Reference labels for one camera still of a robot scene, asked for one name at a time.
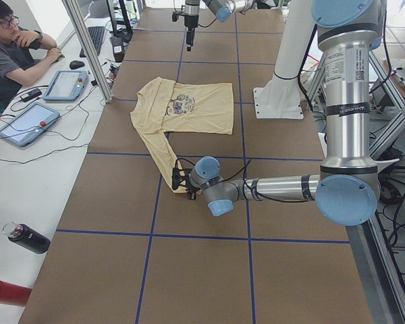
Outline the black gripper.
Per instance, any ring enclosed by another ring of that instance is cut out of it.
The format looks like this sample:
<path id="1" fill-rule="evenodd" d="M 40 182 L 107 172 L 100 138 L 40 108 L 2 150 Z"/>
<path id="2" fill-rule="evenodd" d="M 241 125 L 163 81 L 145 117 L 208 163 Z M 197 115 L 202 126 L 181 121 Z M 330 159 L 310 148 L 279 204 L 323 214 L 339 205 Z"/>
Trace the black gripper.
<path id="1" fill-rule="evenodd" d="M 201 188 L 193 182 L 190 175 L 185 176 L 185 188 L 189 200 L 196 200 L 197 195 L 202 193 Z"/>
<path id="2" fill-rule="evenodd" d="M 193 46 L 193 38 L 195 34 L 195 29 L 198 27 L 198 14 L 190 15 L 186 14 L 184 16 L 184 25 L 187 28 L 186 32 L 186 50 L 191 51 Z"/>

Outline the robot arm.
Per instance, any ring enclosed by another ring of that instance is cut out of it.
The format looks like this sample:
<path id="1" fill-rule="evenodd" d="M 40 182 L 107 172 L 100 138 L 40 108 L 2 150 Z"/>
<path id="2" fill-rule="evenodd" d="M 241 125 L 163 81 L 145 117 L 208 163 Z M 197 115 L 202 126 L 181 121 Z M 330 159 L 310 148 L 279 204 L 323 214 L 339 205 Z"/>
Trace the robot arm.
<path id="1" fill-rule="evenodd" d="M 208 9 L 215 16 L 216 20 L 226 22 L 234 13 L 244 14 L 251 9 L 254 1 L 236 1 L 236 0 L 211 0 L 203 1 Z M 194 45 L 194 37 L 199 23 L 200 1 L 185 1 L 180 11 L 175 11 L 174 14 L 184 17 L 184 25 L 186 27 L 186 50 L 191 51 Z"/>
<path id="2" fill-rule="evenodd" d="M 220 164 L 203 157 L 184 173 L 173 171 L 173 187 L 204 194 L 214 216 L 239 200 L 281 203 L 313 201 L 321 214 L 344 226 L 370 219 L 380 195 L 380 166 L 369 153 L 369 52 L 381 42 L 385 1 L 313 1 L 312 21 L 325 56 L 326 157 L 317 175 L 229 181 Z"/>

